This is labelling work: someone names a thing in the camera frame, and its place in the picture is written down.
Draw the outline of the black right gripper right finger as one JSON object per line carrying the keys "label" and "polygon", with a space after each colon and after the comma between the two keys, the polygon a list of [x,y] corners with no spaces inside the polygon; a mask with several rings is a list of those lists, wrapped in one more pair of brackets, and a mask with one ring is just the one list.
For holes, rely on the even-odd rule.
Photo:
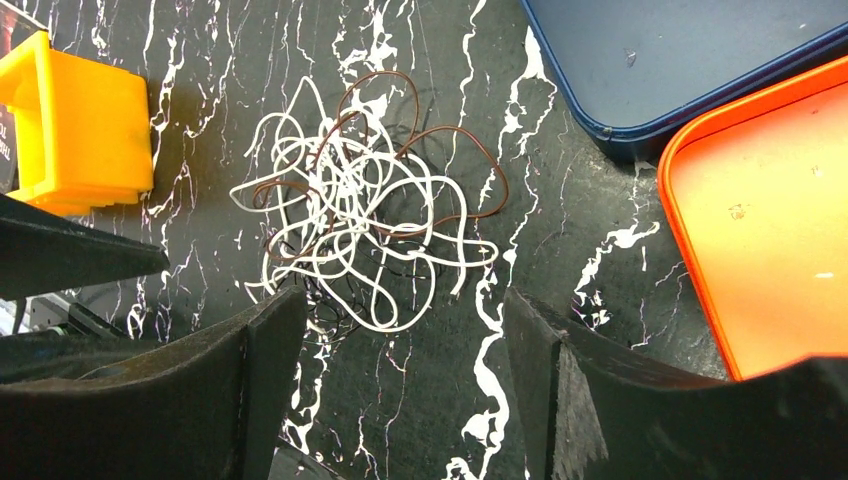
{"label": "black right gripper right finger", "polygon": [[510,368],[535,479],[843,479],[847,361],[741,382],[628,349],[516,289]]}

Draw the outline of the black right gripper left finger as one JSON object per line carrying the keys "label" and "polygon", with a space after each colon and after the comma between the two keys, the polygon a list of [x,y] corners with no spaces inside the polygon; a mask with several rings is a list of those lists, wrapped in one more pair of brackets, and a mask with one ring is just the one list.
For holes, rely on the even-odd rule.
{"label": "black right gripper left finger", "polygon": [[161,346],[4,337],[2,477],[267,478],[306,317],[288,287]]}

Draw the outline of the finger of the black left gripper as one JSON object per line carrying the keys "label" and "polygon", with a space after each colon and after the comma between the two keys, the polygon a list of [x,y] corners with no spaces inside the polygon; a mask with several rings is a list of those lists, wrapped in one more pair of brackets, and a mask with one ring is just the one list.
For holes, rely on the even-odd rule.
{"label": "finger of the black left gripper", "polygon": [[1,196],[1,298],[98,285],[162,272],[165,251],[79,225]]}

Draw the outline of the yellow plastic parts bin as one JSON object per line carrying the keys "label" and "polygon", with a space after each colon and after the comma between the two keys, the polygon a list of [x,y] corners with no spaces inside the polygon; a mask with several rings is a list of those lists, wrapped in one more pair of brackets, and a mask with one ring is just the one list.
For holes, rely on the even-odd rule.
{"label": "yellow plastic parts bin", "polygon": [[55,50],[38,31],[2,58],[1,103],[15,121],[11,198],[78,216],[135,204],[153,189],[143,77]]}

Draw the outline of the orange plastic tray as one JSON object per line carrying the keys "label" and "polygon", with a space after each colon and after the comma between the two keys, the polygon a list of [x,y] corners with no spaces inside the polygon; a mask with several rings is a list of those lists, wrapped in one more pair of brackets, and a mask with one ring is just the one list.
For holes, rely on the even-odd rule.
{"label": "orange plastic tray", "polygon": [[847,62],[686,124],[658,191],[735,380],[847,352]]}

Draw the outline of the dark blue plastic tray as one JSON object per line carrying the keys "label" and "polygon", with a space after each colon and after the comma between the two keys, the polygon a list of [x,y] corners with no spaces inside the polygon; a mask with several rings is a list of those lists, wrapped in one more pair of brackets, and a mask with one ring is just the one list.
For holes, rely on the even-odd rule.
{"label": "dark blue plastic tray", "polygon": [[656,159],[697,116],[847,52],[842,0],[536,0],[523,10],[574,119],[621,163]]}

